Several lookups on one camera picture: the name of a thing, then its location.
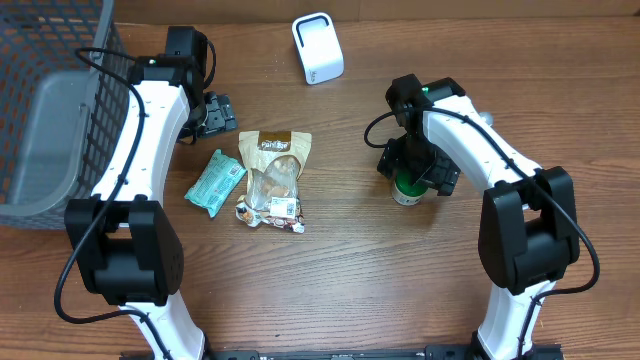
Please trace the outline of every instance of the wooden tabletop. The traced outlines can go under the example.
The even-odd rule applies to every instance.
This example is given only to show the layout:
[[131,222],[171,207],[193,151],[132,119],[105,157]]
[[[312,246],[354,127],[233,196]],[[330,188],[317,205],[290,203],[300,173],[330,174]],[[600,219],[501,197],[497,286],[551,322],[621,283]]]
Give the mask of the wooden tabletop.
[[[181,291],[216,350],[420,348],[467,343],[491,282],[477,253],[481,195],[465,176],[453,196],[401,207],[362,139],[388,111],[391,80],[450,76],[490,111],[495,129],[544,167],[573,177],[578,219],[600,255],[591,291],[548,299],[539,343],[567,359],[636,359],[640,352],[640,18],[338,23],[344,75],[307,86],[290,24],[198,26],[218,52],[211,90],[227,93],[239,131],[313,134],[299,181],[307,232],[239,222],[183,199],[216,149],[239,158],[238,131],[177,145],[165,209],[185,251]],[[163,50],[166,28],[120,26],[134,55]],[[393,120],[372,140],[398,137]],[[0,233],[0,358],[115,359],[147,350],[126,318],[70,325],[52,305],[70,245],[63,232]],[[584,248],[558,287],[591,276]],[[110,309],[74,270],[64,306]]]

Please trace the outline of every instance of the gray bin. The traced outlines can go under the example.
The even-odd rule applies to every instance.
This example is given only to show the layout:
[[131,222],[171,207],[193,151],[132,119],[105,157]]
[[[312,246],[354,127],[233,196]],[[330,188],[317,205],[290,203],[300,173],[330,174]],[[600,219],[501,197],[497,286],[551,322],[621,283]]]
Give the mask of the gray bin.
[[[71,198],[86,198],[115,149],[129,91],[75,58],[124,51],[113,1],[13,0],[0,5],[0,224],[62,229]],[[92,60],[125,76],[127,60]]]

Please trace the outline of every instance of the brown label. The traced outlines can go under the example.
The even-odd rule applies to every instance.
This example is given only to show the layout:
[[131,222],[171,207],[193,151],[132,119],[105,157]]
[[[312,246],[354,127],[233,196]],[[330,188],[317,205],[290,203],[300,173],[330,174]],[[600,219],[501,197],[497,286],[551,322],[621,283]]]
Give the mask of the brown label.
[[291,131],[260,131],[258,150],[285,152],[291,149]]

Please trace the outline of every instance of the wooden table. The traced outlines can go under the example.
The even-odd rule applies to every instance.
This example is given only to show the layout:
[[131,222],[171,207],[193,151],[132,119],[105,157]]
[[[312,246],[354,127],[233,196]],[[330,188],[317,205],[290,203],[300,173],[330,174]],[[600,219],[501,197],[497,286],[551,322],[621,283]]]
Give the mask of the wooden table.
[[[602,262],[600,283],[549,299],[535,332],[568,359],[640,351],[640,19],[513,19],[337,24],[344,75],[307,86],[290,24],[199,26],[216,45],[212,89],[228,93],[241,131],[313,134],[300,179],[304,235],[235,219],[246,180],[214,220],[183,199],[215,149],[239,158],[238,132],[177,145],[165,209],[185,250],[182,294],[217,350],[419,348],[466,343],[490,280],[477,254],[481,196],[463,176],[453,196],[404,208],[376,172],[362,133],[388,110],[391,80],[456,79],[495,128],[545,167],[573,177],[578,218]],[[166,28],[120,26],[134,55],[163,50]],[[402,133],[393,120],[376,142]],[[52,294],[70,245],[63,232],[0,234],[0,358],[115,359],[148,349],[131,320],[70,325]],[[591,275],[583,248],[560,287]],[[73,271],[72,314],[107,311]]]

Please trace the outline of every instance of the teal packet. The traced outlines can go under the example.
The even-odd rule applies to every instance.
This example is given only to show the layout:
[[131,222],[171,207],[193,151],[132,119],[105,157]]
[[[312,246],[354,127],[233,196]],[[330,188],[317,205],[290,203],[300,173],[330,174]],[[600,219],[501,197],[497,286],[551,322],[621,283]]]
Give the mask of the teal packet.
[[233,188],[246,173],[247,170],[238,160],[222,154],[218,149],[213,153],[196,184],[187,191],[184,198],[196,206],[207,209],[209,216],[215,217]]

